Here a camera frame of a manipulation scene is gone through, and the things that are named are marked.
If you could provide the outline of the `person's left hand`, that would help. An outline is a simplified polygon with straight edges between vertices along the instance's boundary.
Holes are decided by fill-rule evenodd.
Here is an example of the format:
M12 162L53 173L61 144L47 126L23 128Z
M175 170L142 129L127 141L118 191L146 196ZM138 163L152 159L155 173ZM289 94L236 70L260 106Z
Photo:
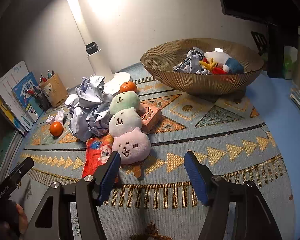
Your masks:
M21 205L16 203L15 208L18 213L18 219L19 219L19 232L20 232L19 239L23 239L23 235L25 234L29 224L28 219Z

